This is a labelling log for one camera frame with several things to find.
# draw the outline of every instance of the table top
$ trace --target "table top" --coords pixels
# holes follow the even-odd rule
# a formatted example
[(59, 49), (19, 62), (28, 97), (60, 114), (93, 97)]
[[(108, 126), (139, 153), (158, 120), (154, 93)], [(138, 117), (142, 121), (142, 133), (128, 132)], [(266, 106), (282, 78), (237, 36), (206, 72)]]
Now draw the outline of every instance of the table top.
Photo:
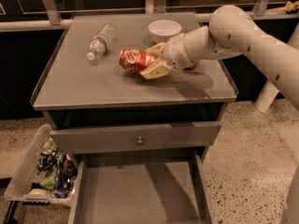
[[(172, 70), (146, 80), (119, 65), (122, 49), (154, 45), (148, 26), (169, 19), (187, 33), (199, 27), (192, 13), (76, 16), (33, 102), (35, 110), (85, 109), (135, 105), (232, 102), (236, 90), (218, 61), (201, 61), (192, 71)], [(101, 26), (111, 22), (117, 36), (103, 59), (91, 63), (87, 49)]]

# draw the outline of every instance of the bottle cap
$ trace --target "bottle cap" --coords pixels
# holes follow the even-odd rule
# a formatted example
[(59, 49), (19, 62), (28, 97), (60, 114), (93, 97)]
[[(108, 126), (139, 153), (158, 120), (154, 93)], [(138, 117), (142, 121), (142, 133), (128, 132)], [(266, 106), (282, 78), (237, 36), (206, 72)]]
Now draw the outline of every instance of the bottle cap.
[(90, 61), (95, 60), (95, 55), (94, 55), (93, 52), (88, 52), (86, 56), (87, 56), (87, 59), (90, 60)]

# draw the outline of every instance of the drawer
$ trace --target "drawer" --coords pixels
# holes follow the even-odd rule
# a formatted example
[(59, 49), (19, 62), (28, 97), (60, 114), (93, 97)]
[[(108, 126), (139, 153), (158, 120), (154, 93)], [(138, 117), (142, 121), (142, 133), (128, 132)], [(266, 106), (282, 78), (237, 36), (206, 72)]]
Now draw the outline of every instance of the drawer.
[(183, 149), (83, 155), (68, 223), (215, 223), (199, 214), (189, 161)]
[(85, 154), (212, 145), (220, 121), (109, 126), (55, 130), (50, 136), (62, 152)]
[[(120, 136), (123, 140), (135, 135), (135, 132), (149, 133), (149, 136), (143, 135), (144, 146), (150, 144), (151, 147), (159, 149), (83, 154), (80, 157), (75, 186), (69, 198), (57, 199), (51, 197), (49, 193), (28, 195), (32, 183), (39, 183), (44, 177), (42, 175), (36, 177), (36, 161), (40, 148), (51, 134), (53, 137), (54, 133), (56, 137), (64, 137), (62, 134), (58, 135), (58, 131), (53, 131), (49, 125), (43, 125), (38, 129), (16, 174), (11, 179), (5, 197), (11, 201), (71, 206), (68, 223), (111, 223), (110, 215), (113, 213), (114, 223), (120, 223), (121, 220), (124, 220), (122, 223), (134, 223), (134, 220), (138, 223), (165, 223), (169, 220), (179, 223), (199, 223), (202, 208), (198, 206), (202, 206), (199, 205), (202, 198), (198, 198), (197, 195), (198, 193), (203, 195), (205, 190), (197, 183), (194, 184), (194, 180), (198, 182), (203, 179), (202, 185), (204, 185), (205, 179), (199, 175), (193, 176), (191, 166), (194, 156), (191, 148), (169, 147), (191, 147), (196, 144), (203, 146), (209, 141), (213, 142), (220, 124), (203, 122), (126, 126), (121, 130), (120, 127), (113, 128), (115, 130), (112, 127), (78, 129), (76, 133), (83, 133), (82, 141), (87, 147), (92, 148), (91, 152), (97, 147), (89, 146), (89, 142), (98, 138), (100, 134), (105, 136), (108, 131), (111, 133), (106, 136), (106, 141), (111, 141), (114, 145), (117, 145), (116, 142), (119, 140), (117, 138)], [(71, 135), (74, 130), (64, 132)], [(69, 144), (69, 147), (65, 146), (66, 149), (71, 149), (72, 143)], [(205, 202), (210, 203), (207, 194), (204, 198)]]
[(28, 195), (32, 189), (32, 184), (40, 183), (45, 177), (44, 172), (42, 172), (39, 176), (36, 176), (36, 164), (40, 154), (40, 148), (49, 138), (50, 131), (51, 127), (48, 124), (42, 125), (37, 130), (23, 160), (20, 161), (15, 175), (12, 177), (9, 185), (7, 186), (5, 192), (6, 199), (25, 203), (52, 203), (65, 205), (70, 205), (73, 202), (73, 195), (71, 195), (70, 198), (65, 199), (52, 197), (49, 192), (44, 194)]

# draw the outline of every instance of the plastic bottle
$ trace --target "plastic bottle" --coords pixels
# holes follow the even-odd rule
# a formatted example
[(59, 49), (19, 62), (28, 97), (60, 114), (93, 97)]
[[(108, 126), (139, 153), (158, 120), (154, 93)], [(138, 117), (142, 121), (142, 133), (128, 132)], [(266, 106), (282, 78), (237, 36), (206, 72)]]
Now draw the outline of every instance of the plastic bottle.
[(87, 59), (94, 61), (101, 58), (109, 49), (115, 35), (116, 27), (111, 23), (106, 23), (93, 37), (88, 47)]

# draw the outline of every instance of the white bowl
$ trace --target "white bowl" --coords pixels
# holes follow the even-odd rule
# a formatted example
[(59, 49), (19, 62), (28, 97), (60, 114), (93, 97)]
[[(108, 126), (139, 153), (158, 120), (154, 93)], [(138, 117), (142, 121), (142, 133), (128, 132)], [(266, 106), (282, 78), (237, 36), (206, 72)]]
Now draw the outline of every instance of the white bowl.
[(179, 34), (181, 26), (170, 20), (157, 20), (149, 25), (151, 39), (156, 42), (166, 42), (171, 36)]

